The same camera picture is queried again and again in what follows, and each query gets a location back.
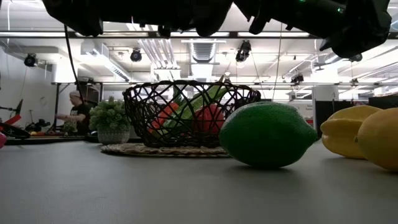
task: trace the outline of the black t-shirt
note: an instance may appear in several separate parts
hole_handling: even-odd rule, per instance
[[[76,123],[77,133],[79,135],[87,135],[90,132],[90,107],[87,104],[80,104],[79,106],[74,106],[70,111],[70,115],[83,114],[86,118],[83,121],[78,121]]]

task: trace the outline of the yellow lemon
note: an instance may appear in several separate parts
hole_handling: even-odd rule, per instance
[[[354,139],[362,122],[381,110],[373,106],[354,106],[337,111],[321,125],[323,145],[341,156],[364,159]]]
[[[365,119],[358,131],[363,156],[387,170],[398,171],[398,108],[382,110]]]

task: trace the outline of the green vegetable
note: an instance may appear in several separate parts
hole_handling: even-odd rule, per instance
[[[77,132],[76,122],[73,122],[73,121],[64,122],[62,131],[64,133],[68,133],[68,134]]]
[[[196,110],[199,110],[203,106],[203,103],[205,103],[205,105],[208,105],[215,101],[218,101],[227,92],[228,92],[228,90],[225,87],[215,85],[215,86],[212,86],[207,92],[203,93],[204,97],[202,97],[202,95],[200,93],[197,93],[195,96],[193,96],[192,100],[190,101],[192,110],[188,106],[187,103],[184,103],[175,111],[175,113],[171,114],[171,117],[173,119],[168,119],[163,124],[163,127],[172,128],[172,127],[175,127],[176,125],[177,126],[181,125],[181,124],[177,124],[177,121],[174,120],[174,119],[178,119],[177,115],[180,115],[181,119],[192,119],[193,114],[195,114]]]
[[[179,106],[184,104],[184,99],[181,96],[181,93],[178,92],[178,88],[176,86],[173,87],[173,98],[174,98],[174,103],[178,104]]]
[[[259,102],[234,111],[219,138],[231,157],[250,166],[273,169],[298,161],[316,141],[317,133],[295,108]]]
[[[90,129],[113,129],[115,131],[130,130],[123,101],[110,96],[108,101],[102,101],[90,111]]]

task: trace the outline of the red object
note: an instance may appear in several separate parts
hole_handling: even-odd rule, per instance
[[[152,122],[152,126],[155,129],[160,128],[166,120],[169,118],[169,115],[173,113],[173,110],[176,111],[179,105],[176,103],[169,104],[166,108],[164,108],[158,115],[158,117]]]
[[[14,123],[16,123],[17,121],[19,121],[21,119],[21,116],[19,114],[13,116],[12,118],[10,118],[9,120],[7,120],[6,122],[4,122],[4,124],[9,124],[12,125]]]
[[[224,115],[215,104],[198,110],[195,116],[197,120],[192,124],[195,131],[218,134],[224,124]]]
[[[0,133],[0,149],[6,144],[6,142],[7,137],[3,133]]]

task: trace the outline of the black wire basket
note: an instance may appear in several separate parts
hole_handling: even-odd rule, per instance
[[[186,80],[144,83],[123,95],[127,117],[148,147],[217,147],[225,119],[261,99],[245,85]]]

